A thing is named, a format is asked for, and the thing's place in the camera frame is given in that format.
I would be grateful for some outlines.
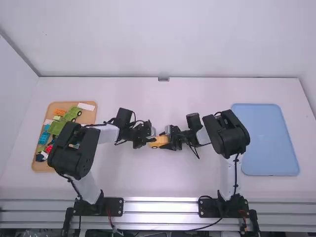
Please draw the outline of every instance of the cork board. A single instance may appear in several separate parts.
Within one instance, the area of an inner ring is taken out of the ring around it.
[[[43,124],[45,122],[46,119],[51,119],[53,120],[54,118],[54,114],[53,112],[55,111],[55,109],[61,109],[61,110],[68,110],[71,106],[77,106],[78,103],[84,103],[84,104],[88,104],[88,105],[93,105],[95,106],[93,111],[90,110],[82,110],[82,114],[81,116],[76,118],[76,122],[77,123],[83,123],[83,124],[93,124],[95,123],[95,117],[97,114],[97,104],[93,101],[73,101],[73,102],[53,102],[51,103],[46,111],[46,115],[45,115],[45,119],[43,121]],[[41,128],[41,131],[39,133],[39,138],[41,136],[41,134],[43,133],[44,130],[44,125]],[[48,142],[51,142],[52,140],[52,135],[50,135]],[[38,150],[40,150],[41,148],[43,148],[45,145],[36,145],[35,151],[34,151],[34,156],[33,156],[33,161],[32,161],[32,170],[35,172],[53,172],[54,169],[49,167],[47,164],[47,160],[43,161],[43,162],[37,162],[35,160],[35,156],[38,153]]]

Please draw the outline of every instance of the white table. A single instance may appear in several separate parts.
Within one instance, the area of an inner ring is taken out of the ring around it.
[[[41,78],[0,179],[0,206],[7,210],[0,215],[0,228],[61,227],[75,192],[55,173],[33,172],[31,162],[49,103],[78,100],[98,103],[96,122],[114,117],[123,107],[133,110],[138,119],[150,119],[158,133],[167,124],[187,129],[185,115],[193,112],[202,117],[229,109],[233,103],[278,104],[301,173],[296,177],[241,174],[241,193],[257,209],[263,230],[316,231],[316,121],[299,80],[287,78],[171,78],[170,82],[157,78]],[[198,151],[201,160],[188,148],[172,152],[149,147],[133,150],[131,143],[100,145],[92,167],[94,178],[106,196],[129,200],[125,214],[115,221],[122,228],[149,230],[192,229],[211,223],[198,217],[195,202],[201,195],[216,196],[222,157],[211,145]],[[34,213],[37,210],[48,212]],[[86,217],[82,221],[83,228],[104,229],[107,220]],[[220,224],[209,229],[237,230],[236,220]]]

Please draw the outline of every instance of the blue tray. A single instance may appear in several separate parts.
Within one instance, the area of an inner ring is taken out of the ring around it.
[[[242,159],[247,175],[297,176],[299,164],[281,108],[275,104],[233,104],[232,110],[250,134]]]

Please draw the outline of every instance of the black mounting bracket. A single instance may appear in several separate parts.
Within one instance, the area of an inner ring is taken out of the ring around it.
[[[95,205],[86,201],[76,200],[73,210],[74,216],[112,216],[123,215],[124,199],[121,197],[102,197]]]
[[[249,218],[248,201],[239,194],[228,201],[225,201],[220,194],[217,199],[201,196],[198,199],[198,215],[200,218]]]

